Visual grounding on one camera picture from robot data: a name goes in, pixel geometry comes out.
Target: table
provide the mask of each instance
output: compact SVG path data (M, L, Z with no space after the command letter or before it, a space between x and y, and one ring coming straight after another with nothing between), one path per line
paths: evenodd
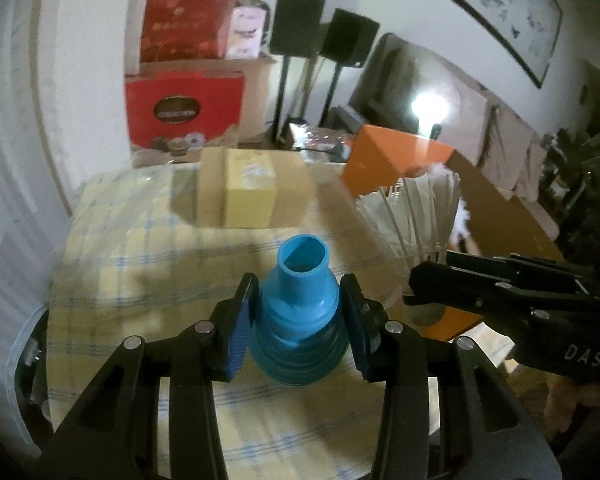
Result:
M232 297L244 272L264 278L282 242L299 232L327 243L338 279L354 272L367 297L396 298L400 282L351 213L336 170L312 171L317 199L300 228L275 230L196 228L192 164L92 178L50 302L46 366L54 427L125 337L168 338L205 319L218 301ZM399 306L390 315L400 319ZM504 359L506 338L484 327L472 335L494 360ZM158 409L158 472L165 476L167 381ZM383 384L362 380L350 352L328 377L302 388L272 382L247 355L231 384L214 384L230 478L359 478L371 468L383 395Z

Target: blue rubber funnel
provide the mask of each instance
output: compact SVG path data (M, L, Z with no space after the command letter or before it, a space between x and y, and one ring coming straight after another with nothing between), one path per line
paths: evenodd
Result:
M339 295L329 248L320 238L298 235L282 244L262 283L251 332L251 354L264 373L301 386L335 368L348 344Z

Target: yellow box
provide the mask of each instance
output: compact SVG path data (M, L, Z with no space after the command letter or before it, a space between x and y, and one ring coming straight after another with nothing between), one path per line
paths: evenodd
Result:
M226 150L224 226L266 228L276 203L276 173L263 150Z

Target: orange box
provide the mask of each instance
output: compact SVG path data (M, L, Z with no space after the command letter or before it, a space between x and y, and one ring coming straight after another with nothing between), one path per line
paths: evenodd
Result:
M360 128L342 179L358 197L392 186L423 166L444 163L453 152L442 142L366 124Z
M519 253L562 260L560 251L517 197L505 200L480 170L442 142L365 125L358 133L342 179L349 192L359 197L380 186L391 186L434 162L460 175L462 197L471 213L469 231L482 256ZM449 340L481 320L481 316L448 308L443 319L425 329L423 335Z

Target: red box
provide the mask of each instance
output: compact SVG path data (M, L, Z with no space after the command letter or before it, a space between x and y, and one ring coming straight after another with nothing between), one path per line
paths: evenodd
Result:
M221 59L236 0L147 0L141 62Z
M241 72L163 72L127 77L125 86L129 137L142 148L151 148L156 137L183 137L201 148L240 123Z

